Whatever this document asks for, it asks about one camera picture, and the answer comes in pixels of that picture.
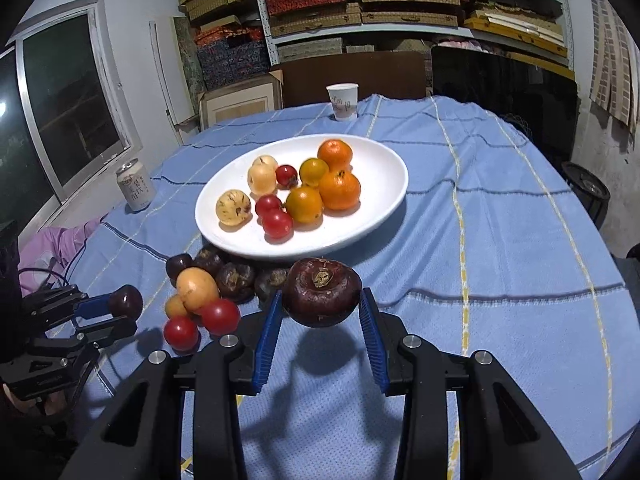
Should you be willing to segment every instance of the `paper cup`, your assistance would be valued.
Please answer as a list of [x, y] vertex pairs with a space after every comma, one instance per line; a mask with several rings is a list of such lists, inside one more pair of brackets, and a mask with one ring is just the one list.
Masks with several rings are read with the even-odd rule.
[[349, 121], [358, 117], [357, 83], [329, 85], [326, 90], [329, 92], [336, 120]]

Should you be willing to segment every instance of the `oval plate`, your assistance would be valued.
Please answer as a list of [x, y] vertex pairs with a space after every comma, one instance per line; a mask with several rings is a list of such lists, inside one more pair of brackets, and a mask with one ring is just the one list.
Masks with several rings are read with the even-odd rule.
[[[353, 174], [362, 186], [360, 206], [347, 212], [325, 210], [322, 223], [314, 228], [296, 225], [293, 236], [284, 241], [268, 241], [255, 212], [241, 228], [223, 226], [216, 216], [216, 201], [229, 189], [250, 195], [246, 174], [259, 155], [271, 155], [279, 164], [297, 170], [315, 157], [327, 139], [342, 139], [353, 149]], [[196, 224], [211, 243], [222, 250], [261, 260], [293, 260], [304, 256], [323, 256], [370, 233], [400, 205], [409, 184], [409, 173], [400, 156], [375, 140], [336, 134], [310, 135], [279, 140], [239, 156], [217, 172], [200, 192], [196, 202]], [[284, 203], [289, 191], [278, 190]]]

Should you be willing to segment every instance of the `red fruit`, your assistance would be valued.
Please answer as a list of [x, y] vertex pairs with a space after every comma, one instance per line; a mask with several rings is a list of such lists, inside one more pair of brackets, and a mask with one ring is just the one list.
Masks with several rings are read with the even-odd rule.
[[240, 321], [240, 310], [229, 300], [216, 300], [206, 304], [199, 314], [204, 327], [217, 336], [234, 332]]
[[165, 341], [178, 352], [191, 350], [198, 343], [198, 327], [189, 317], [172, 317], [163, 333]]
[[284, 238], [293, 230], [293, 218], [289, 213], [271, 209], [262, 217], [262, 228], [271, 238]]
[[283, 164], [276, 168], [276, 180], [282, 187], [291, 189], [298, 185], [298, 172], [293, 166]]
[[275, 195], [264, 195], [255, 203], [255, 213], [262, 218], [271, 209], [283, 209], [282, 200]]

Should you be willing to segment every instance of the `blue tablecloth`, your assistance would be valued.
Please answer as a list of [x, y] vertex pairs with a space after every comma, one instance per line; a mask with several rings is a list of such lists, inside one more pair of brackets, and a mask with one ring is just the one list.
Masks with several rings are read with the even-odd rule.
[[[193, 209], [207, 180], [257, 146], [332, 132], [395, 150], [410, 181], [387, 222], [327, 256], [353, 266], [409, 332], [447, 352], [490, 350], [583, 478], [597, 478], [640, 419], [640, 330], [631, 299], [582, 205], [532, 143], [482, 108], [448, 98], [373, 95], [346, 123], [332, 119], [328, 104], [267, 112], [216, 125], [170, 156], [153, 177], [151, 206], [110, 213], [73, 263], [71, 282], [90, 295], [131, 283], [145, 299], [136, 338], [105, 352], [88, 383], [80, 429], [149, 352], [170, 350], [161, 330], [174, 290], [164, 260], [201, 247]], [[256, 309], [256, 300], [241, 307], [243, 314]], [[374, 384], [356, 312], [326, 330], [285, 319], [269, 383], [239, 406], [249, 477], [390, 479], [402, 406], [402, 397], [386, 399]], [[449, 418], [455, 449], [452, 397]], [[452, 452], [455, 476], [457, 458]]]

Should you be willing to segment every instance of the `metal bolt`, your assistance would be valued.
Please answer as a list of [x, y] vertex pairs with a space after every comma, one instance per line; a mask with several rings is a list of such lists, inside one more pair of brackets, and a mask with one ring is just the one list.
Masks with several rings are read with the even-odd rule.
[[402, 338], [402, 344], [407, 348], [418, 348], [422, 344], [422, 339], [417, 335], [409, 334]]
[[166, 353], [162, 350], [154, 350], [149, 354], [149, 362], [153, 365], [159, 365], [162, 361], [166, 359]]
[[233, 335], [233, 334], [227, 334], [227, 335], [223, 335], [220, 338], [220, 345], [222, 345], [225, 348], [231, 348], [233, 346], [236, 346], [238, 344], [238, 337]]
[[490, 365], [494, 360], [494, 356], [489, 354], [486, 350], [481, 350], [476, 352], [476, 361], [478, 361], [481, 365]]

